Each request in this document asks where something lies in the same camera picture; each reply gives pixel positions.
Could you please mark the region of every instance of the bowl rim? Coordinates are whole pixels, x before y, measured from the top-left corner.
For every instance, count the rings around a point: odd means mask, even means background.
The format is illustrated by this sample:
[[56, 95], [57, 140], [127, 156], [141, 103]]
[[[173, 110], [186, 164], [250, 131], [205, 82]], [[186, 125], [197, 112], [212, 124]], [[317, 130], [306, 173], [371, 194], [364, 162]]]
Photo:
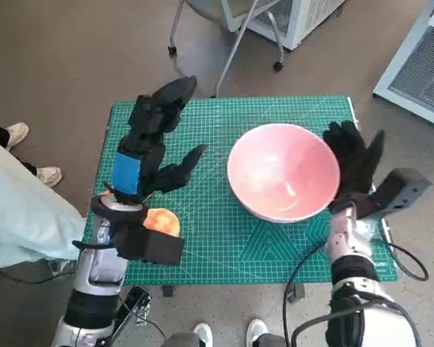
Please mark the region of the bowl rim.
[[[337, 179], [335, 182], [335, 189], [333, 189], [331, 196], [328, 197], [328, 199], [326, 199], [326, 203], [322, 204], [321, 207], [319, 207], [318, 209], [316, 209], [315, 211], [308, 213], [306, 215], [303, 215], [302, 217], [298, 217], [298, 218], [274, 218], [273, 216], [270, 215], [265, 215], [263, 213], [261, 213], [260, 211], [257, 211], [257, 209], [255, 209], [254, 207], [252, 207], [250, 205], [250, 203], [248, 203], [245, 199], [243, 199], [242, 197], [240, 197], [236, 192], [235, 189], [233, 187], [233, 184], [231, 183], [231, 179], [230, 179], [230, 157], [231, 155], [234, 153], [234, 149], [235, 147], [238, 145], [239, 142], [241, 142], [242, 140], [244, 140], [244, 138], [251, 132], [254, 132], [255, 130], [259, 130], [260, 128], [263, 127], [274, 127], [274, 126], [288, 126], [291, 128], [297, 128], [298, 130], [301, 130], [303, 132], [306, 132], [310, 135], [312, 135], [316, 140], [318, 140], [319, 142], [321, 142], [324, 145], [324, 148], [330, 153], [330, 156], [333, 158], [333, 162], [335, 163], [334, 165], [334, 169], [337, 172]], [[228, 160], [226, 162], [226, 177], [227, 180], [229, 181], [230, 187], [232, 192], [235, 194], [235, 196], [237, 197], [237, 199], [242, 203], [242, 205], [249, 210], [253, 215], [255, 215], [258, 218], [262, 218], [264, 220], [269, 220], [271, 222], [274, 223], [294, 223], [300, 220], [304, 220], [304, 219], [308, 219], [314, 215], [317, 215], [318, 213], [320, 213], [321, 211], [323, 211], [325, 208], [328, 207], [328, 205], [331, 203], [331, 201], [333, 201], [334, 197], [336, 196], [336, 193], [338, 191], [339, 188], [339, 183], [341, 181], [341, 170], [339, 168], [339, 162], [336, 158], [336, 155], [334, 154], [334, 152], [331, 150], [330, 146], [328, 146], [328, 144], [323, 141], [323, 139], [321, 139], [318, 135], [316, 135], [315, 133], [311, 132], [308, 129], [305, 129], [304, 127], [301, 127], [300, 125], [296, 125], [296, 124], [289, 124], [289, 123], [268, 123], [268, 124], [263, 124], [257, 127], [254, 127], [252, 129], [249, 129], [248, 131], [246, 131], [233, 145], [233, 147], [230, 150], [230, 154], [228, 157]]]

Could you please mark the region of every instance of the air conditioner unit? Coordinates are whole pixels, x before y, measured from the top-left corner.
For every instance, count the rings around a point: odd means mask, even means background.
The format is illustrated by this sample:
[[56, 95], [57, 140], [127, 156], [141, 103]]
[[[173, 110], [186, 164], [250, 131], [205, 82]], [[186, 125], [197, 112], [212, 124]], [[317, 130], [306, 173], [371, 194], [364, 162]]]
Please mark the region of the air conditioner unit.
[[434, 123], [434, 0], [413, 24], [374, 93]]
[[[270, 8], [281, 33], [281, 42], [289, 50], [295, 49], [345, 0], [281, 0]], [[262, 13], [247, 26], [249, 29], [276, 42], [271, 23]]]

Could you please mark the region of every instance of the green cutting mat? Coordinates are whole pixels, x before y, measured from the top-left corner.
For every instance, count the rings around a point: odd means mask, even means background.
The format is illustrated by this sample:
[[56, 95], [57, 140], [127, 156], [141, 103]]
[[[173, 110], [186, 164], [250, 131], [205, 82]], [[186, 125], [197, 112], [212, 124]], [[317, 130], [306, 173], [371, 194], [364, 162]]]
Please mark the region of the green cutting mat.
[[[114, 154], [128, 133], [127, 120], [134, 102], [114, 104], [94, 194], [111, 182]], [[208, 150], [185, 188], [156, 194], [150, 207], [174, 211], [185, 239], [179, 267], [130, 262], [126, 284], [226, 284], [285, 283], [293, 267], [313, 245], [325, 240], [330, 215], [293, 224], [274, 224], [249, 214], [231, 193], [226, 162], [235, 141], [247, 130], [267, 123], [298, 124], [321, 135], [331, 121], [354, 118], [346, 96], [195, 99], [182, 112], [177, 129], [166, 135], [163, 164], [179, 163], [194, 146]], [[92, 233], [90, 214], [85, 240]], [[382, 280], [396, 280], [387, 251], [374, 246]], [[323, 251], [301, 269], [297, 282], [329, 282], [330, 270]]]

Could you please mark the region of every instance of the table leg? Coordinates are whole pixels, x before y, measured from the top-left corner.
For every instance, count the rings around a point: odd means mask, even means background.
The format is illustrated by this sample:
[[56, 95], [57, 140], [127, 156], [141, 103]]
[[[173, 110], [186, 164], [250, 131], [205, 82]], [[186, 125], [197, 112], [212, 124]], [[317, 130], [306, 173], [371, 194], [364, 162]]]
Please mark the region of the table leg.
[[289, 287], [287, 300], [290, 304], [294, 304], [305, 297], [305, 287], [303, 284], [293, 283]]

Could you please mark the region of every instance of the shoe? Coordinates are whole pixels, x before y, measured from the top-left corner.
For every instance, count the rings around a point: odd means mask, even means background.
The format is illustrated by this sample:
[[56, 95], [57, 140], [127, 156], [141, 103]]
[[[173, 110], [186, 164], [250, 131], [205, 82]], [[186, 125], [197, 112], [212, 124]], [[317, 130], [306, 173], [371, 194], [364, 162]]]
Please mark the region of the shoe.
[[9, 140], [7, 144], [7, 150], [11, 150], [12, 147], [20, 143], [29, 134], [29, 127], [26, 123], [16, 123], [10, 127], [5, 128], [9, 133]]
[[268, 333], [267, 325], [262, 320], [253, 320], [247, 327], [246, 346], [252, 347], [252, 343], [266, 333]]
[[205, 343], [205, 347], [212, 347], [213, 339], [212, 339], [212, 330], [210, 329], [209, 324], [200, 323], [196, 325], [193, 332], [199, 336], [200, 340]]
[[37, 178], [40, 179], [43, 184], [51, 188], [61, 181], [63, 175], [61, 174], [60, 168], [57, 168], [56, 166], [48, 166], [46, 168], [37, 169]]

